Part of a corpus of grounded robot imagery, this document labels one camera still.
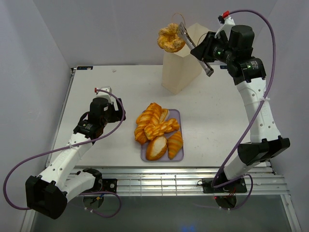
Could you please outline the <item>long braided fake bread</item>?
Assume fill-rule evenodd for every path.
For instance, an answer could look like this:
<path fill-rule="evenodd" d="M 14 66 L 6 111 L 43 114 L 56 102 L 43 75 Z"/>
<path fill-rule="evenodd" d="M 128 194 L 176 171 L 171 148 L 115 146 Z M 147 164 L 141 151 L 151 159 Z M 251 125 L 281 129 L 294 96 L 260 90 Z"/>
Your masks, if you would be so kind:
<path fill-rule="evenodd" d="M 145 128 L 148 125 L 157 125 L 162 114 L 162 107 L 153 102 L 147 107 L 145 111 L 136 119 L 138 128 Z"/>

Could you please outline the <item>short twisted fake bread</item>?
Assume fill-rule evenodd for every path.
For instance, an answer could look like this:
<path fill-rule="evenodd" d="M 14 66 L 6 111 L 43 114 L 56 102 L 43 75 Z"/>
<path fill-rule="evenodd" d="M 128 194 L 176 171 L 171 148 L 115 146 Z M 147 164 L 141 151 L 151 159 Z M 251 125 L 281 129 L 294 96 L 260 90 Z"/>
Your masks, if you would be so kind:
<path fill-rule="evenodd" d="M 145 135 L 148 140 L 152 141 L 154 138 L 177 131 L 180 128 L 180 124 L 177 119 L 171 118 L 168 121 L 163 121 L 157 125 L 148 125 L 144 128 Z"/>

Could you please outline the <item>metal kitchen tongs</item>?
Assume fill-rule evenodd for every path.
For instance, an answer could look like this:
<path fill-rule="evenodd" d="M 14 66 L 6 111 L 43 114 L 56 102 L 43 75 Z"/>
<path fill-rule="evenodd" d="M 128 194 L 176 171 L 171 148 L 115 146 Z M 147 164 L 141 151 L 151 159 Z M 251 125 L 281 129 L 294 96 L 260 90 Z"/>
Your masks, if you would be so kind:
<path fill-rule="evenodd" d="M 177 34 L 182 40 L 184 40 L 184 42 L 186 43 L 186 45 L 189 47 L 190 50 L 193 50 L 194 48 L 196 48 L 196 45 L 193 42 L 193 40 L 190 38 L 183 22 L 181 22 L 178 25 Z M 213 68 L 208 63 L 205 63 L 202 60 L 198 60 L 198 62 L 208 77 L 210 77 L 214 73 Z"/>

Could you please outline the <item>round sugared fake bun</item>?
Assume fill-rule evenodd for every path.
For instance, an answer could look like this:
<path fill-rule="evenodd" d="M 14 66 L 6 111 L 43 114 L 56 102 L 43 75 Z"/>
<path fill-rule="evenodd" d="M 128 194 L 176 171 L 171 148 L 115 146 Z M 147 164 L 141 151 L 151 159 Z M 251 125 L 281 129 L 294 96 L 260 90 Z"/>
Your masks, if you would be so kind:
<path fill-rule="evenodd" d="M 157 38 L 158 46 L 169 53 L 176 53 L 185 46 L 185 41 L 178 36 L 178 24 L 170 23 L 161 28 Z"/>

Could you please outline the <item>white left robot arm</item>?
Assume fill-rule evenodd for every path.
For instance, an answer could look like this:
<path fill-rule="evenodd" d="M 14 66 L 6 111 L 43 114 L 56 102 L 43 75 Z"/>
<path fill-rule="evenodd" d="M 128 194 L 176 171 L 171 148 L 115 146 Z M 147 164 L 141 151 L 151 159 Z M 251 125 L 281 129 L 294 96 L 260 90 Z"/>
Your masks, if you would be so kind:
<path fill-rule="evenodd" d="M 122 119 L 122 110 L 115 110 L 108 97 L 96 97 L 90 109 L 84 113 L 68 142 L 69 147 L 59 153 L 55 160 L 38 176 L 30 176 L 26 181 L 27 206 L 52 219 L 59 218 L 67 203 L 79 194 L 97 193 L 102 190 L 102 174 L 96 169 L 85 168 L 76 177 L 69 174 L 93 146 L 94 139 L 103 134 L 108 123 Z"/>

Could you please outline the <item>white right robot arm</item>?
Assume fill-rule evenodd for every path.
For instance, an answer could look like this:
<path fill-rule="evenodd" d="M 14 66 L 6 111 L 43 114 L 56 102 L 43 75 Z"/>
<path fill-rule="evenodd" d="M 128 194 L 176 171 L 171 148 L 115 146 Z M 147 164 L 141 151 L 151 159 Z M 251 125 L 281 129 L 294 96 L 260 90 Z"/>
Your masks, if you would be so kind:
<path fill-rule="evenodd" d="M 246 133 L 250 141 L 242 138 L 232 149 L 237 156 L 228 163 L 224 161 L 215 178 L 207 183 L 212 191 L 229 192 L 244 183 L 245 174 L 256 165 L 268 161 L 290 147 L 289 138 L 283 138 L 273 118 L 267 98 L 271 82 L 261 59 L 252 55 L 253 29 L 236 25 L 227 36 L 224 31 L 209 31 L 204 40 L 191 54 L 205 64 L 220 61 L 227 67 L 229 75 L 244 103 L 249 121 Z"/>

